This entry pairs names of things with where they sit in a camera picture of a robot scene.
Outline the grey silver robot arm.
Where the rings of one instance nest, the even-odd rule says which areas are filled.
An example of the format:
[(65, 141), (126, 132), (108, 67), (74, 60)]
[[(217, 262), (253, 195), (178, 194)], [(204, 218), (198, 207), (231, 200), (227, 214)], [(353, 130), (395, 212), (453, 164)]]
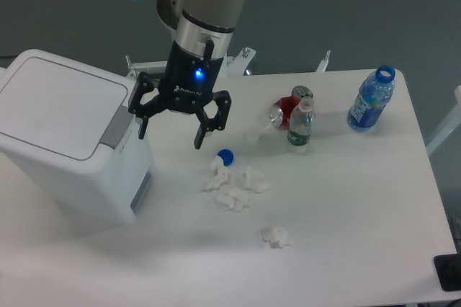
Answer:
[(165, 71), (161, 76), (139, 72), (130, 95), (128, 110), (139, 120), (139, 138), (144, 138), (150, 118), (164, 110), (197, 116), (195, 148), (201, 147), (208, 133), (225, 129), (231, 96), (213, 87), (244, 3), (169, 0), (175, 33)]

